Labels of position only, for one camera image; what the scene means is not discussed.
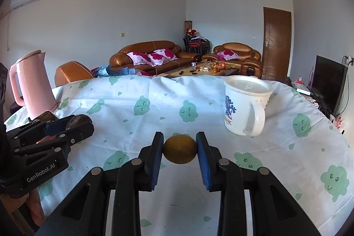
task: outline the silver bolt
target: silver bolt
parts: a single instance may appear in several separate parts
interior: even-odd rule
[[[261,173],[262,175],[268,175],[268,174],[269,174],[269,169],[266,168],[266,167],[261,167],[261,168],[260,168],[260,173]]]
[[[133,165],[140,165],[143,161],[140,158],[134,158],[132,160]]]
[[[91,169],[91,174],[92,175],[98,175],[101,173],[101,168],[100,167],[95,167]]]
[[[229,165],[230,161],[226,158],[219,159],[220,165]]]

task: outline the television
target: television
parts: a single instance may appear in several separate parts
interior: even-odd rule
[[[311,92],[320,106],[330,114],[337,112],[346,82],[348,68],[333,60],[317,55]]]

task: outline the kettle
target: kettle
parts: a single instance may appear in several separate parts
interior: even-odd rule
[[[10,68],[10,83],[15,101],[20,106],[26,106],[31,119],[47,110],[54,111],[57,108],[45,70],[44,56],[45,52],[41,50],[33,51],[21,57]],[[23,100],[18,94],[16,73]]]

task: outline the door frame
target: door frame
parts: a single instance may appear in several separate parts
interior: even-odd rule
[[[270,9],[270,10],[280,10],[283,12],[289,12],[290,13],[290,45],[289,45],[289,60],[288,60],[288,66],[287,66],[287,71],[286,71],[286,76],[289,72],[289,65],[290,65],[290,57],[291,57],[291,42],[292,42],[292,13],[288,10],[284,10],[284,9],[277,9],[277,8],[272,8],[272,7],[263,7],[263,50],[262,50],[262,63],[263,63],[263,67],[262,67],[262,79],[265,76],[265,73],[263,71],[264,68],[264,54],[265,54],[265,48],[266,48],[266,14],[265,14],[265,10],[266,9]]]

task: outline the sofa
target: sofa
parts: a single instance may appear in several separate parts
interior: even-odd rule
[[[259,79],[262,77],[263,63],[261,61],[261,54],[240,42],[228,42],[219,46],[215,46],[213,49],[214,53],[205,54],[202,56],[203,61],[219,61],[217,56],[218,52],[224,50],[232,50],[237,53],[241,59],[228,60],[228,63],[236,65],[239,69],[240,75],[254,75]]]
[[[130,52],[140,52],[140,53],[152,53],[157,49],[168,48],[171,50],[178,59],[167,62],[159,66],[150,66],[146,64],[133,65],[133,61],[127,55]],[[168,40],[157,40],[157,41],[146,41],[139,42],[125,46],[116,54],[112,55],[109,59],[109,65],[111,67],[127,67],[135,68],[138,70],[145,71],[151,75],[158,75],[173,69],[180,68],[182,66],[190,65],[192,62],[198,62],[200,60],[200,54],[192,52],[182,52],[178,45],[175,45],[172,41]]]
[[[150,65],[133,65],[133,61],[127,55],[130,52],[151,53],[157,49],[168,48],[170,49],[178,59],[164,63],[160,66]],[[181,48],[175,45],[171,41],[157,40],[139,42],[125,46],[116,54],[112,55],[109,59],[109,65],[112,70],[120,70],[123,67],[135,68],[151,75],[158,75],[173,69],[180,68],[182,66],[190,65],[192,62],[200,61],[200,54],[191,52],[182,52]],[[59,66],[55,71],[54,82],[55,86],[62,86],[70,82],[92,79],[94,78],[92,72],[77,61],[69,61]]]

